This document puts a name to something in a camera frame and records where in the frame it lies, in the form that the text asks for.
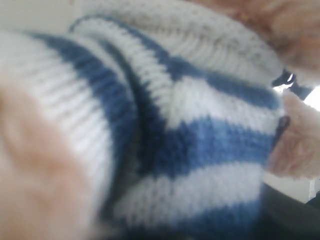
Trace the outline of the brown teddy bear striped sweater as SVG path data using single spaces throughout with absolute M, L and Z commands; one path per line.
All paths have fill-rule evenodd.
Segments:
M 0 32 L 3 240 L 251 240 L 289 114 L 320 75 L 317 0 L 86 0 Z

